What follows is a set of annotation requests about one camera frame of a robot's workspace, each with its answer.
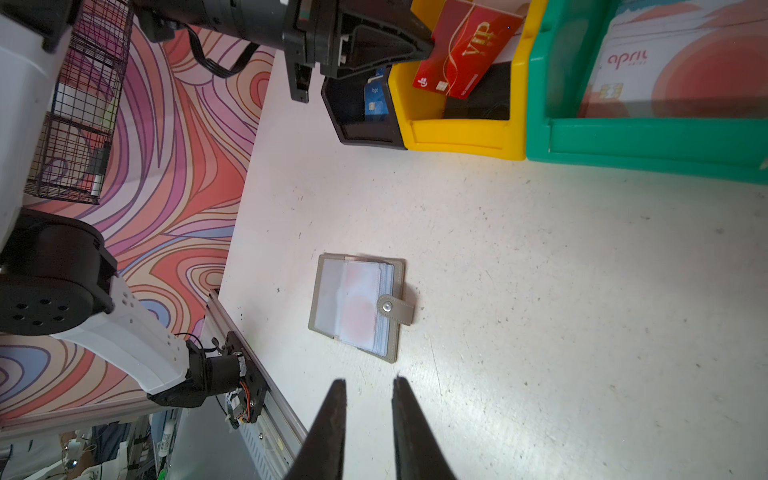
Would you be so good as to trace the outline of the blue VIP card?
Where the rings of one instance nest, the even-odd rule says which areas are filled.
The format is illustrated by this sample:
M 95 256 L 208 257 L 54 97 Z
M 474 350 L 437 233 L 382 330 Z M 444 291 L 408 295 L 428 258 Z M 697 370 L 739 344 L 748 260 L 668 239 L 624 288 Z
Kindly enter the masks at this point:
M 384 120 L 389 115 L 385 94 L 386 73 L 386 68 L 379 68 L 366 81 L 364 102 L 365 118 L 367 121 Z

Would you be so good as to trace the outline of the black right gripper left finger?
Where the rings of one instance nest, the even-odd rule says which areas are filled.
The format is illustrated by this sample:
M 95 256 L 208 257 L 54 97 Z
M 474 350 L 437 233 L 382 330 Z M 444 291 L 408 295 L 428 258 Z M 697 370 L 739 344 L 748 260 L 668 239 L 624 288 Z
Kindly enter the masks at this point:
M 342 479 L 346 419 L 346 382 L 343 379 L 337 379 L 332 382 L 302 447 L 284 479 Z

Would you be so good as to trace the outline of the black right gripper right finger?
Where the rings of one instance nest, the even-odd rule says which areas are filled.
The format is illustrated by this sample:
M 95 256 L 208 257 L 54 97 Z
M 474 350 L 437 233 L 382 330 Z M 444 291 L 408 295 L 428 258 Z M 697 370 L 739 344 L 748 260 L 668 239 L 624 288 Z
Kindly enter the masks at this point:
M 392 413 L 397 478 L 456 480 L 405 377 L 393 382 Z

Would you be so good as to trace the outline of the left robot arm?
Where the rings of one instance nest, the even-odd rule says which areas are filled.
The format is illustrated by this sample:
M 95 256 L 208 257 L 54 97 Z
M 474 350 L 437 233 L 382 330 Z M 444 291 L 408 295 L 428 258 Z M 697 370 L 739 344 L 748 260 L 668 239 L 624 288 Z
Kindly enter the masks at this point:
M 308 99 L 314 69 L 340 79 L 424 60 L 433 49 L 430 29 L 401 1 L 135 1 L 132 8 L 153 41 L 195 27 L 246 41 L 227 68 L 191 38 L 197 62 L 221 78 L 240 73 L 261 46 L 281 50 L 299 102 Z M 1 108 L 10 114 L 1 124 L 1 329 L 84 347 L 164 407 L 195 408 L 235 391 L 257 412 L 267 381 L 234 333 L 222 351 L 173 334 L 135 299 L 94 227 L 22 204 L 44 100 L 54 94 L 63 42 L 81 9 L 78 1 L 1 5 Z

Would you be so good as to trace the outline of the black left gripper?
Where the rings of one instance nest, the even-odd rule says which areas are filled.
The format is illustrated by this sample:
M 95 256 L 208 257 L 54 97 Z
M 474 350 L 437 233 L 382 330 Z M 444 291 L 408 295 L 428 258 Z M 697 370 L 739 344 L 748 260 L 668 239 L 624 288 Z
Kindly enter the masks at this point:
M 360 22 L 380 29 L 357 26 Z M 431 30 L 405 1 L 290 0 L 283 26 L 283 52 L 291 99 L 309 101 L 315 66 L 322 75 L 341 79 L 424 60 L 434 46 L 430 35 Z

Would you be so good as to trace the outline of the red VIP card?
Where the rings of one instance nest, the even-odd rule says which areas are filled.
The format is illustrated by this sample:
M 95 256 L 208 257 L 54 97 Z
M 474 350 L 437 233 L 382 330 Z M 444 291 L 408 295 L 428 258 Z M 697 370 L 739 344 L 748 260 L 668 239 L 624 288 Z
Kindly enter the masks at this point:
M 412 86 L 464 100 L 522 32 L 528 1 L 457 1 L 443 4 L 432 31 L 434 48 Z

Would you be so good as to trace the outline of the grey leather card holder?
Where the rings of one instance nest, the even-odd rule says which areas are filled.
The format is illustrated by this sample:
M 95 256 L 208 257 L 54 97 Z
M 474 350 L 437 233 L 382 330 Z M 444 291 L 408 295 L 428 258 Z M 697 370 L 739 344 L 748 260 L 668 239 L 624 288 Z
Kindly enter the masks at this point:
M 395 363 L 400 328 L 415 315 L 405 298 L 405 273 L 403 259 L 320 255 L 308 329 Z

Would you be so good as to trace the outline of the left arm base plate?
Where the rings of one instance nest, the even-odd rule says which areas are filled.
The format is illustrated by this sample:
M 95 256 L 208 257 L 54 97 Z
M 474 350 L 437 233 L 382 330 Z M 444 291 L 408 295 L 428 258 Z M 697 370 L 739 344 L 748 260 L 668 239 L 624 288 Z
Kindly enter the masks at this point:
M 223 394 L 221 406 L 234 429 L 255 424 L 264 407 L 269 386 L 256 365 L 256 358 L 235 332 L 229 332 L 222 349 L 226 357 L 237 359 L 235 386 Z

